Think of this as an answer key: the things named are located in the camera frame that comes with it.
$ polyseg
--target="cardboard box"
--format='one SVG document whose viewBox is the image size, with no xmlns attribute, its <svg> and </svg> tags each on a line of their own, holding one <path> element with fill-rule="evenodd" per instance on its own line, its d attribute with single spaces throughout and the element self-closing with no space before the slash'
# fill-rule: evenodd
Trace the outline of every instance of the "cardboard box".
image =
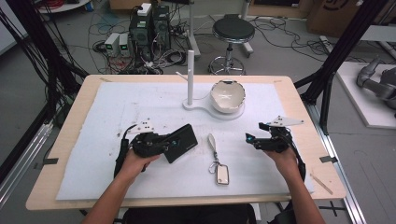
<svg viewBox="0 0 396 224">
<path fill-rule="evenodd" d="M 308 32 L 340 37 L 359 9 L 357 2 L 358 0 L 316 1 L 306 20 Z"/>
<path fill-rule="evenodd" d="M 109 2 L 111 9 L 132 9 L 142 6 L 143 3 L 151 3 L 150 0 L 109 0 Z"/>
</svg>

